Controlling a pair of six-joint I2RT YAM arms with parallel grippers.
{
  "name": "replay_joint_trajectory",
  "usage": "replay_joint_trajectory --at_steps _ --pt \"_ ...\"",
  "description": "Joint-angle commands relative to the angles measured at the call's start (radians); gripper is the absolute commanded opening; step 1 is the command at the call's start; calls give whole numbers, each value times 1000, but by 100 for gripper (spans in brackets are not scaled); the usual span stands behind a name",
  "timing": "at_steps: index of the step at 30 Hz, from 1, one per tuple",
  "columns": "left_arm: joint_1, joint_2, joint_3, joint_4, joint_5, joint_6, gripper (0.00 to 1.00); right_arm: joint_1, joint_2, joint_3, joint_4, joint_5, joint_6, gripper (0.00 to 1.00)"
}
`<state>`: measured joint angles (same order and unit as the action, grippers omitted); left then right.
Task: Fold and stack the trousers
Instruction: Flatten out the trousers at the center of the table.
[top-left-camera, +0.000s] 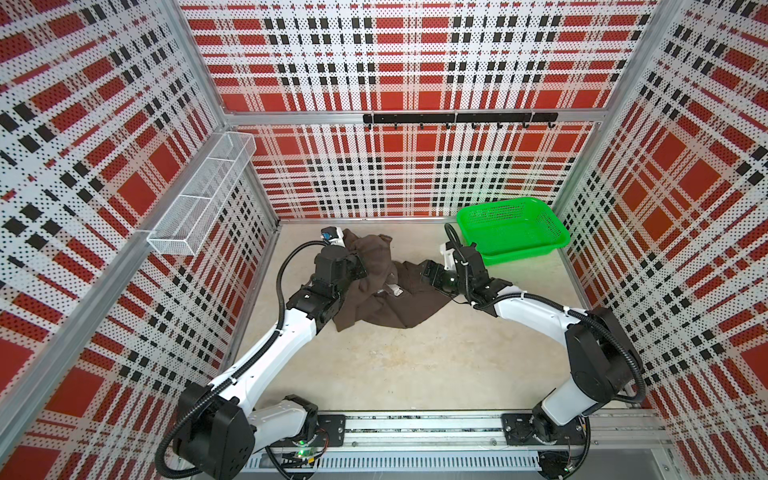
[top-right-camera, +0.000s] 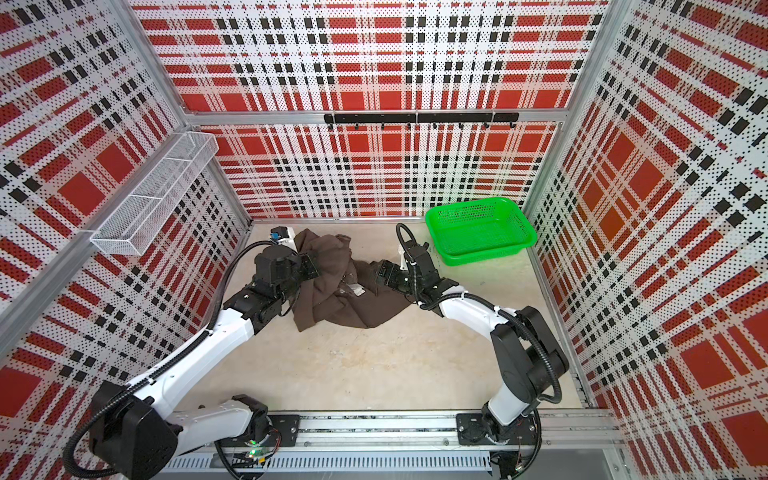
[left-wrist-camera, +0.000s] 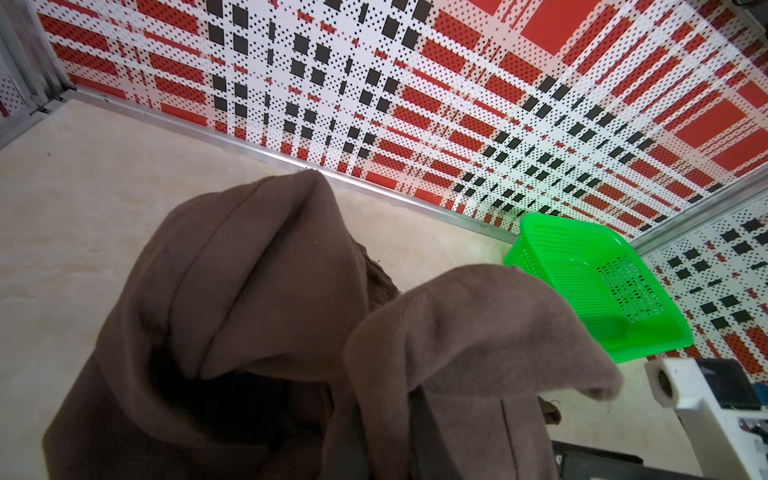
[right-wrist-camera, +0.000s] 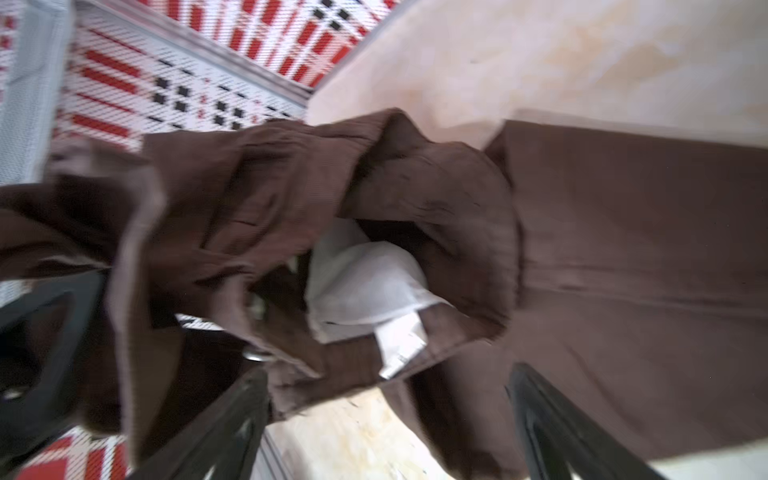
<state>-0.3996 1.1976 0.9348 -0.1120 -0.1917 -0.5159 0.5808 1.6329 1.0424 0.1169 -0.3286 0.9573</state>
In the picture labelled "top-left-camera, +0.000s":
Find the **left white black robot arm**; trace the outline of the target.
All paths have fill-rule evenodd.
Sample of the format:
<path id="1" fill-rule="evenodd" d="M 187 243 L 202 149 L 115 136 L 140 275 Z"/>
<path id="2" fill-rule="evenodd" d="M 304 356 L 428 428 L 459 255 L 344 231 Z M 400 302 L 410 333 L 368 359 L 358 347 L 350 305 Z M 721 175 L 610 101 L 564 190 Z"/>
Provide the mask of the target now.
<path id="1" fill-rule="evenodd" d="M 155 469 L 166 479 L 206 474 L 233 479 L 256 452 L 291 439 L 309 441 L 317 407 L 296 395 L 258 409 L 258 400 L 288 361 L 341 310 L 351 284 L 366 275 L 362 260 L 340 240 L 303 243 L 319 247 L 315 271 L 290 298 L 276 291 L 278 319 L 243 358 L 207 384 L 181 393 L 175 424 L 161 440 Z"/>

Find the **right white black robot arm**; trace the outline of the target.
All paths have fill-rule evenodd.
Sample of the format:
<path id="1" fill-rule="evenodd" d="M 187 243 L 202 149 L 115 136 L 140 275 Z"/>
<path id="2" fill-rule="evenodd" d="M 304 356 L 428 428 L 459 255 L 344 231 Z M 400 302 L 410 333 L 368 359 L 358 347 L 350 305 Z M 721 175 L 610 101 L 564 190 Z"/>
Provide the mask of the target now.
<path id="1" fill-rule="evenodd" d="M 475 245 L 448 242 L 441 252 L 441 264 L 424 263 L 424 283 L 449 298 L 462 296 L 477 311 L 528 327 L 567 353 L 569 377 L 533 407 L 525 435 L 553 445 L 567 427 L 584 426 L 590 414 L 613 401 L 646 399 L 640 354 L 610 309 L 568 307 L 494 278 Z"/>

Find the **brown trousers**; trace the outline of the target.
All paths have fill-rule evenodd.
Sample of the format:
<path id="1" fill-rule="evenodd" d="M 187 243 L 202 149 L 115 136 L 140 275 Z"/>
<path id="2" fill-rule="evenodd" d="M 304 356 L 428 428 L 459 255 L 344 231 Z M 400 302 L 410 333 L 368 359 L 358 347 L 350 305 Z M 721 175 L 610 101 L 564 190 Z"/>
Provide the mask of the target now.
<path id="1" fill-rule="evenodd" d="M 347 249 L 357 254 L 366 276 L 351 283 L 340 311 L 333 318 L 341 332 L 357 322 L 385 328 L 411 329 L 439 312 L 450 298 L 422 280 L 426 264 L 392 259 L 387 235 L 359 237 L 343 231 Z"/>

